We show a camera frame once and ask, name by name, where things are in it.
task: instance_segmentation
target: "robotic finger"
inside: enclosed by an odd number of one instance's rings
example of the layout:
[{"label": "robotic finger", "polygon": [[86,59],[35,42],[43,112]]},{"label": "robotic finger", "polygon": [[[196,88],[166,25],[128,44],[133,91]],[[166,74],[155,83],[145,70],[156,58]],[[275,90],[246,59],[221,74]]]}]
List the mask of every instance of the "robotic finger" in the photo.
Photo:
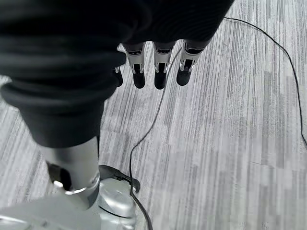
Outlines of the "robotic finger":
[{"label": "robotic finger", "polygon": [[185,41],[184,47],[181,49],[180,67],[177,73],[177,83],[179,85],[183,86],[189,82],[192,70],[209,42]]},{"label": "robotic finger", "polygon": [[159,90],[165,87],[166,73],[175,43],[154,42],[154,85]]},{"label": "robotic finger", "polygon": [[129,61],[129,65],[132,70],[134,85],[138,89],[141,89],[145,86],[144,45],[145,43],[139,43],[135,45],[123,44],[126,50],[126,55]]}]

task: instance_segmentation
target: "robotic hand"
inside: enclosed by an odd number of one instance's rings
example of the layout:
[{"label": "robotic hand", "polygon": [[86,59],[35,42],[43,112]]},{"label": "robotic hand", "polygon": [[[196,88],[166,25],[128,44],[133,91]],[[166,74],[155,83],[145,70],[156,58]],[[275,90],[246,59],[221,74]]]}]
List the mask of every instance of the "robotic hand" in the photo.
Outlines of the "robotic hand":
[{"label": "robotic hand", "polygon": [[144,87],[144,42],[153,41],[154,84],[163,89],[172,48],[184,39],[177,83],[186,85],[232,3],[0,1],[0,74],[12,80],[2,97],[20,110],[52,183],[77,208],[90,208],[99,193],[100,120],[104,101],[123,82],[126,55],[135,86]]}]

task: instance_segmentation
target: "wire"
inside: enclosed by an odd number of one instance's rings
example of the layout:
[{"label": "wire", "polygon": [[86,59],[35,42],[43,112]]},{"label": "wire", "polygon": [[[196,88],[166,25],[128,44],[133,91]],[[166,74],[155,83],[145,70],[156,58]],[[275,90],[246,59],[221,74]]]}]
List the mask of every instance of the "wire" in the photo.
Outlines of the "wire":
[{"label": "wire", "polygon": [[146,209],[144,208],[144,206],[141,204],[141,202],[138,200],[138,198],[135,196],[134,192],[133,192],[133,177],[132,177],[132,154],[133,154],[133,151],[141,144],[141,142],[148,136],[148,134],[150,133],[150,131],[153,129],[156,121],[157,121],[157,118],[158,118],[158,115],[160,113],[160,109],[161,109],[161,105],[162,105],[162,102],[163,102],[163,98],[164,98],[164,95],[165,95],[165,89],[166,89],[166,85],[167,85],[167,80],[168,80],[168,77],[169,77],[169,74],[171,72],[171,69],[173,68],[173,65],[174,65],[174,62],[177,58],[177,56],[179,55],[181,51],[181,48],[179,49],[179,51],[177,51],[176,55],[174,56],[174,59],[170,65],[170,68],[168,70],[168,73],[166,75],[166,80],[165,80],[165,87],[163,89],[163,93],[162,93],[162,96],[161,96],[161,99],[160,99],[160,103],[159,103],[159,107],[158,107],[158,110],[154,116],[154,120],[152,122],[152,125],[150,126],[150,128],[148,129],[148,131],[145,133],[145,135],[133,146],[131,152],[130,152],[130,161],[129,161],[129,174],[130,174],[130,185],[131,185],[131,188],[130,188],[130,196],[132,196],[132,198],[134,199],[135,203],[139,206],[140,210],[142,211],[145,219],[146,219],[146,223],[147,223],[147,227],[148,227],[148,230],[153,230],[153,225],[152,225],[152,222],[150,220],[150,217],[146,211]]},{"label": "wire", "polygon": [[[297,79],[297,75],[296,75],[296,70],[294,68],[294,65],[293,65],[293,62],[292,62],[292,59],[288,53],[288,51],[281,45],[279,44],[277,41],[275,41],[274,38],[272,38],[269,34],[267,34],[264,30],[260,29],[259,27],[249,23],[249,22],[246,22],[246,21],[243,21],[241,19],[236,19],[236,18],[228,18],[228,17],[225,17],[226,19],[228,20],[233,20],[233,21],[239,21],[239,22],[242,22],[242,23],[245,23],[245,24],[248,24],[254,28],[256,28],[257,30],[263,32],[268,38],[270,38],[277,46],[279,46],[279,48],[281,48],[284,53],[288,56],[289,58],[289,61],[291,63],[291,66],[292,66],[292,70],[293,70],[293,74],[294,74],[294,78],[295,78],[295,84],[296,84],[296,91],[297,91],[297,98],[298,98],[298,107],[299,107],[299,114],[300,114],[300,125],[301,125],[301,136],[302,136],[302,139],[304,141],[304,144],[305,146],[307,147],[307,141],[304,137],[304,133],[303,133],[303,115],[302,115],[302,105],[301,105],[301,96],[300,96],[300,90],[299,90],[299,83],[298,83],[298,79]],[[166,84],[167,84],[167,80],[168,80],[168,77],[169,77],[169,73],[173,67],[173,64],[178,56],[178,54],[180,53],[181,49],[176,53],[171,65],[170,65],[170,68],[169,68],[169,71],[166,75]],[[147,223],[147,227],[148,227],[148,230],[153,230],[153,225],[152,225],[152,222],[150,220],[150,217],[146,211],[146,209],[144,208],[144,206],[141,204],[141,202],[138,200],[138,198],[135,196],[134,192],[133,192],[133,177],[132,177],[132,154],[133,154],[133,151],[141,144],[141,142],[148,136],[148,134],[150,133],[150,131],[152,130],[152,128],[154,127],[156,121],[157,121],[157,118],[158,118],[158,115],[160,113],[160,109],[161,109],[161,105],[162,105],[162,102],[163,102],[163,98],[164,98],[164,95],[165,95],[165,89],[166,89],[166,86],[164,87],[163,89],[163,93],[162,93],[162,96],[161,96],[161,99],[160,99],[160,103],[159,103],[159,107],[158,107],[158,110],[154,116],[154,120],[152,122],[152,125],[150,126],[150,128],[148,129],[148,131],[145,133],[145,135],[133,146],[131,152],[130,152],[130,161],[129,161],[129,174],[130,174],[130,185],[131,185],[131,188],[130,188],[130,195],[132,196],[132,198],[134,199],[135,203],[139,206],[139,208],[141,209],[142,213],[144,214],[144,217],[146,219],[146,223]]]},{"label": "wire", "polygon": [[299,84],[298,84],[298,79],[297,79],[297,75],[296,75],[296,70],[294,68],[294,65],[293,65],[293,62],[292,62],[292,59],[288,53],[288,51],[281,45],[279,44],[278,42],[275,41],[274,38],[272,38],[267,32],[265,32],[264,30],[260,29],[259,27],[249,23],[249,22],[246,22],[246,21],[243,21],[241,19],[237,19],[237,18],[228,18],[228,17],[225,17],[226,19],[228,20],[233,20],[233,21],[239,21],[239,22],[242,22],[242,23],[245,23],[245,24],[248,24],[254,28],[256,28],[257,30],[263,32],[268,38],[270,38],[277,46],[279,46],[279,48],[281,48],[284,53],[288,56],[289,58],[289,61],[291,63],[291,66],[292,66],[292,70],[293,70],[293,74],[294,74],[294,79],[295,79],[295,84],[296,84],[296,91],[297,91],[297,99],[298,99],[298,107],[299,107],[299,115],[300,115],[300,123],[301,123],[301,136],[302,136],[302,139],[304,141],[304,144],[305,144],[305,147],[307,148],[307,141],[304,137],[304,132],[303,132],[303,113],[302,113],[302,105],[301,105],[301,95],[300,95],[300,90],[299,90]]}]

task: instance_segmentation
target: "floor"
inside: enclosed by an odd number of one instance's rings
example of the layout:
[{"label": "floor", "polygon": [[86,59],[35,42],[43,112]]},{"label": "floor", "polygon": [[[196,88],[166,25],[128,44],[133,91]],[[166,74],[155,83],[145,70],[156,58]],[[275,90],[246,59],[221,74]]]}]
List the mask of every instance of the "floor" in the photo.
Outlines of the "floor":
[{"label": "floor", "polygon": [[[236,0],[228,16],[256,24],[286,47],[307,114],[306,1]],[[145,88],[137,90],[123,66],[124,84],[103,115],[101,163],[124,172],[162,95],[153,84],[152,50],[148,43]],[[138,197],[153,228],[307,229],[307,149],[291,65],[281,49],[250,26],[224,20],[188,86],[176,84],[178,62],[174,67],[156,126],[133,156]],[[55,194],[38,146],[3,100],[0,127],[0,207]],[[146,229],[142,215],[138,229]]]}]

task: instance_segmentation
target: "gray carpet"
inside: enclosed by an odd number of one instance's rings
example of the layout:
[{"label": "gray carpet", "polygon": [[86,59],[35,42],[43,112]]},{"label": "gray carpet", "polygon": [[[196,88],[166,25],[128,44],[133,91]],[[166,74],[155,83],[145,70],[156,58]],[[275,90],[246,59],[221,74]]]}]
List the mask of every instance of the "gray carpet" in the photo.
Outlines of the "gray carpet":
[{"label": "gray carpet", "polygon": [[[306,115],[306,1],[237,0],[228,16],[260,26],[286,47]],[[124,172],[162,95],[153,84],[152,50],[148,43],[145,88],[133,86],[125,65],[124,84],[105,106],[101,163]],[[178,62],[174,67],[157,124],[133,158],[142,184],[139,199],[154,229],[307,229],[307,150],[282,50],[255,29],[224,20],[188,86],[176,84]],[[56,193],[18,111],[2,100],[0,159],[0,207]],[[146,229],[138,214],[138,229]]]}]

